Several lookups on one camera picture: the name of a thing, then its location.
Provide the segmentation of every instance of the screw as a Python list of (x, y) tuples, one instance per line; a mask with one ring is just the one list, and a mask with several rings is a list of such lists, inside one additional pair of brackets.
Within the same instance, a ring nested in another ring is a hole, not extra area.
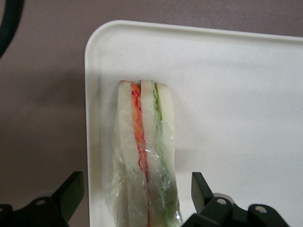
[(227, 202), (224, 199), (217, 199), (217, 203), (221, 204), (221, 205), (226, 205)]
[(45, 200), (38, 200), (38, 201), (36, 202), (36, 205), (37, 205), (37, 206), (40, 206), (40, 205), (42, 205), (42, 204), (45, 204)]
[(259, 211), (261, 214), (266, 214), (267, 213), (267, 210), (264, 207), (261, 207), (261, 206), (256, 206), (255, 210)]

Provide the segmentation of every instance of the bread slice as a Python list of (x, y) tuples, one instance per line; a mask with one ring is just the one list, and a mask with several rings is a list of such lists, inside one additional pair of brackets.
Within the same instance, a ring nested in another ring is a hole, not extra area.
[(116, 149), (120, 152), (125, 165), (128, 197), (128, 206), (125, 209), (128, 209), (129, 227), (147, 227), (147, 184), (145, 173), (138, 165), (139, 153), (134, 137), (131, 94), (131, 82), (121, 81), (116, 115), (118, 125)]

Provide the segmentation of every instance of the black clamp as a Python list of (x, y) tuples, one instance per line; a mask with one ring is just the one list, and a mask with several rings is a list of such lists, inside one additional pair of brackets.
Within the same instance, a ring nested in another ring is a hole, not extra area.
[(253, 204), (246, 211), (215, 196), (201, 173), (192, 174), (191, 196), (197, 213), (182, 227), (289, 227), (270, 206)]
[(74, 172), (51, 197), (35, 199), (16, 211), (0, 204), (0, 227), (68, 227), (83, 197), (83, 172)]

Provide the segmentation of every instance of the wrapped sandwich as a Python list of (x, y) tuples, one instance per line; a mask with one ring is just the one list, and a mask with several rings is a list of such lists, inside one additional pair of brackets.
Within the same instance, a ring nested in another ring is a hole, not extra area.
[(121, 81), (114, 137), (108, 202), (116, 226), (180, 226), (168, 87)]

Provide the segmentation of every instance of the green filling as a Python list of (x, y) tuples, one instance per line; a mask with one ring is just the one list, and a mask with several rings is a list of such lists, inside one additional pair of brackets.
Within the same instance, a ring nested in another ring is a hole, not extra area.
[(162, 137), (162, 114), (159, 110), (159, 99), (158, 92), (153, 82), (153, 97), (154, 97), (154, 109), (156, 113), (156, 125), (157, 125), (157, 155), (161, 161), (161, 199), (162, 208), (164, 211), (164, 218), (166, 220), (166, 225), (171, 226), (171, 221), (174, 219), (174, 214), (176, 212), (176, 197), (177, 189), (175, 188), (175, 180), (171, 179), (169, 174), (169, 167), (164, 156), (163, 149), (163, 137)]

